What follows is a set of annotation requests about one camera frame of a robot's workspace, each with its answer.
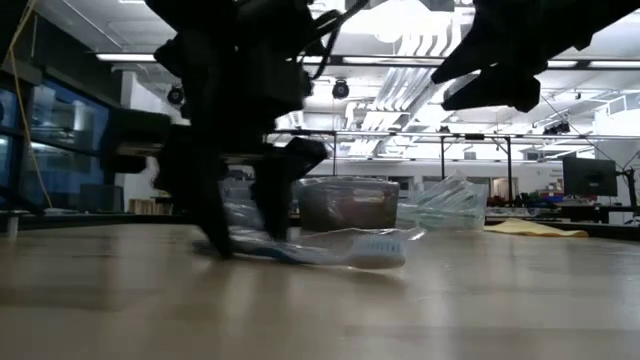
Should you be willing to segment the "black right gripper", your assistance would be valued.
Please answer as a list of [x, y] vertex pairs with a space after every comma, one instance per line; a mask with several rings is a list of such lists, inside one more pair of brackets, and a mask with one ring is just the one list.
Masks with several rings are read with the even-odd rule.
[[538, 70], [570, 48], [590, 46], [600, 30], [600, 0], [474, 0], [474, 7], [469, 32], [431, 80], [440, 84], [483, 70], [445, 92], [441, 106], [447, 111], [495, 106], [531, 111], [539, 103], [540, 82], [498, 64]]

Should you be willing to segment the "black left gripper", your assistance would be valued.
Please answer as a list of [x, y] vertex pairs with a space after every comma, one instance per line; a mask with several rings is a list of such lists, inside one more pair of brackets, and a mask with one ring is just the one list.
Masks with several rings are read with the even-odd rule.
[[166, 174], [163, 190], [189, 189], [195, 223], [222, 259], [233, 256], [220, 177], [232, 156], [254, 169], [252, 199], [264, 230], [287, 241], [291, 184], [304, 176], [324, 151], [296, 143], [276, 148], [264, 137], [278, 117], [303, 108], [313, 76], [300, 55], [326, 61], [321, 39], [330, 23], [318, 19], [173, 19], [176, 35], [159, 47], [155, 60], [182, 85], [181, 113], [189, 126], [159, 115], [121, 109], [111, 114], [102, 136], [103, 168], [121, 173], [143, 170], [147, 153], [128, 145], [160, 145], [156, 157]]

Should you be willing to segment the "blue toothbrush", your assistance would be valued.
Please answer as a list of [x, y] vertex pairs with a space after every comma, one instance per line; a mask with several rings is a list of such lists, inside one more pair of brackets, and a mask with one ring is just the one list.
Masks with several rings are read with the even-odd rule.
[[421, 228], [349, 228], [300, 233], [286, 242], [278, 242], [269, 239], [264, 232], [234, 226], [231, 245], [238, 255], [269, 258], [286, 264], [386, 270], [402, 267], [406, 262], [405, 246], [425, 235], [426, 231]]

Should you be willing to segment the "overhead beam with light strip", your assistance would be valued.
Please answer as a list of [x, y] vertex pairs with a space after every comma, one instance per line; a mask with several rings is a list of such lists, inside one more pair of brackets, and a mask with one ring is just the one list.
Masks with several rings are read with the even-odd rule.
[[[156, 63], [151, 53], [96, 53], [98, 60], [108, 63], [144, 64]], [[427, 67], [436, 68], [444, 62], [444, 57], [432, 56], [365, 56], [331, 55], [329, 66], [361, 67]], [[549, 70], [594, 70], [594, 71], [640, 71], [637, 59], [572, 59], [561, 58], [548, 61]]]

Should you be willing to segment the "wooden crate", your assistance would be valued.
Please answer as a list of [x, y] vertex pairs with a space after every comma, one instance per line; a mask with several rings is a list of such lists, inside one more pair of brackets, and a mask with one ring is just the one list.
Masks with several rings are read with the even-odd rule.
[[135, 215], [171, 215], [173, 204], [169, 197], [130, 199], [128, 212]]

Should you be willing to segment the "clear plastic bin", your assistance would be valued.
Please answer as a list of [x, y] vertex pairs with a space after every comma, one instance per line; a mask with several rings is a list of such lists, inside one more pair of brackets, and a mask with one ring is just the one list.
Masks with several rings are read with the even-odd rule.
[[482, 231], [488, 186], [460, 171], [398, 203], [396, 226], [428, 231]]

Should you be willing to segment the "black computer monitor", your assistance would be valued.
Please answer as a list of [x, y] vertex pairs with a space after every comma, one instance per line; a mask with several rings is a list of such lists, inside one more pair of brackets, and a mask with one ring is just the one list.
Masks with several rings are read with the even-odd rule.
[[564, 194], [618, 195], [616, 164], [611, 160], [565, 157], [562, 160]]

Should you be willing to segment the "yellow cloth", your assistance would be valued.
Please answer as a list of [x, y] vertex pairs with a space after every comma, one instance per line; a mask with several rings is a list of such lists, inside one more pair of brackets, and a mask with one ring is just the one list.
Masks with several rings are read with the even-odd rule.
[[508, 218], [497, 225], [485, 225], [484, 230], [508, 235], [540, 236], [540, 237], [588, 237], [584, 230], [561, 230], [536, 222]]

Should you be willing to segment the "dark framed window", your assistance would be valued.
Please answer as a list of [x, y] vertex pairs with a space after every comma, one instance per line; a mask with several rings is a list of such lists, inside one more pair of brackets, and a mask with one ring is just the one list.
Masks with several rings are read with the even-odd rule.
[[110, 108], [43, 80], [0, 71], [0, 189], [40, 208], [79, 210], [112, 180], [97, 158]]

